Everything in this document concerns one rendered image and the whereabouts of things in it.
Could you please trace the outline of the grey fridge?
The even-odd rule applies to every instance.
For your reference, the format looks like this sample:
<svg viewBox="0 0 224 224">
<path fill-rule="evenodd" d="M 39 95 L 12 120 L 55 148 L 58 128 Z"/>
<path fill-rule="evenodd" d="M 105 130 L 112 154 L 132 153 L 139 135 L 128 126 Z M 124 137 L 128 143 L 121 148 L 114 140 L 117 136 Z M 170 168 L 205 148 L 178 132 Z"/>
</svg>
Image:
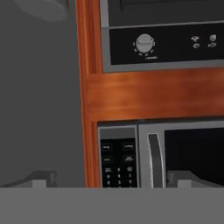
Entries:
<svg viewBox="0 0 224 224">
<path fill-rule="evenodd" d="M 36 170 L 85 185 L 75 12 L 49 23 L 0 0 L 0 185 Z"/>
</svg>

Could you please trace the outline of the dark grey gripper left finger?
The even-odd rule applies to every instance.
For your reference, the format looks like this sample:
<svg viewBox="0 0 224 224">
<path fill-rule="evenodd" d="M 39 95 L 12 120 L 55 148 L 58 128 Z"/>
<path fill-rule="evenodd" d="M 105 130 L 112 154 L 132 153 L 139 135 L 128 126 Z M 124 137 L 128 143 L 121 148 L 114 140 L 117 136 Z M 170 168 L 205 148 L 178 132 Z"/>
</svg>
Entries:
<svg viewBox="0 0 224 224">
<path fill-rule="evenodd" d="M 33 171 L 25 178 L 1 185 L 1 188 L 54 188 L 57 186 L 58 184 L 56 171 Z"/>
</svg>

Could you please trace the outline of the grey oven knob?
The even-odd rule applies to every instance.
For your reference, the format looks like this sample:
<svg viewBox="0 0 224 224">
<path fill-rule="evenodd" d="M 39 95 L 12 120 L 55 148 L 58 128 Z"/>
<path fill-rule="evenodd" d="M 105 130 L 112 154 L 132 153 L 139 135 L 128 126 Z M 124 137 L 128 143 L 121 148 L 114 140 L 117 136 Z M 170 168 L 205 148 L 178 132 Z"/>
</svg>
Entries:
<svg viewBox="0 0 224 224">
<path fill-rule="evenodd" d="M 155 39 L 148 33 L 141 34 L 134 42 L 134 51 L 139 55 L 149 55 L 156 45 Z"/>
</svg>

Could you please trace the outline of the brown wooden cabinet frame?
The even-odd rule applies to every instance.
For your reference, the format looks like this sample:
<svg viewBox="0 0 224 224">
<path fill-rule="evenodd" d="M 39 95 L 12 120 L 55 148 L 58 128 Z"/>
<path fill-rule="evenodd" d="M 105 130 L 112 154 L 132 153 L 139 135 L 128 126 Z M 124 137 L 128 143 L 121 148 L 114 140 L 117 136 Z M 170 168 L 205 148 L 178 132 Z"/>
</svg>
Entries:
<svg viewBox="0 0 224 224">
<path fill-rule="evenodd" d="M 75 0 L 87 187 L 100 187 L 97 123 L 224 116 L 224 68 L 104 73 L 100 0 Z"/>
</svg>

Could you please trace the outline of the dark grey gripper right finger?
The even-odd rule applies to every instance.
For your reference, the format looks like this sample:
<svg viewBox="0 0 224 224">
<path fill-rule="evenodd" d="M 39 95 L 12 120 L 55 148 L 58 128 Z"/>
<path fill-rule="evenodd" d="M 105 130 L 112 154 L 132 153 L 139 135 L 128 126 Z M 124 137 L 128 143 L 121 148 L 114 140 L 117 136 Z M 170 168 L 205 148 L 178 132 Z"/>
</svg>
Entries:
<svg viewBox="0 0 224 224">
<path fill-rule="evenodd" d="M 200 179 L 190 171 L 168 171 L 166 186 L 168 188 L 224 188 L 224 185 Z"/>
</svg>

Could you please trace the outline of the grey and black microwave oven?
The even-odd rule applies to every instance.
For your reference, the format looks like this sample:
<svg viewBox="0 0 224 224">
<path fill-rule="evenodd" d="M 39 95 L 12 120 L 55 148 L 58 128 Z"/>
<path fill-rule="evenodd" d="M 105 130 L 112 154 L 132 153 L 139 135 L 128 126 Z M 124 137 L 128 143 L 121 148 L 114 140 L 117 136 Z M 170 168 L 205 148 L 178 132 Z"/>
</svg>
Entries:
<svg viewBox="0 0 224 224">
<path fill-rule="evenodd" d="M 224 120 L 98 124 L 103 188 L 224 188 Z"/>
</svg>

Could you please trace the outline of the grey microwave door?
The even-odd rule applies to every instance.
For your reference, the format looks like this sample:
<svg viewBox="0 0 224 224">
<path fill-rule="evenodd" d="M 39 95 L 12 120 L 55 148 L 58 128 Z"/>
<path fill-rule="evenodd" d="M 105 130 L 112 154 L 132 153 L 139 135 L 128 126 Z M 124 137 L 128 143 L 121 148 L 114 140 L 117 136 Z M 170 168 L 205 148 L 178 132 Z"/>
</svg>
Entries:
<svg viewBox="0 0 224 224">
<path fill-rule="evenodd" d="M 224 121 L 156 122 L 138 125 L 140 186 L 151 187 L 148 134 L 157 133 L 164 166 L 189 171 L 200 179 L 224 186 Z"/>
</svg>

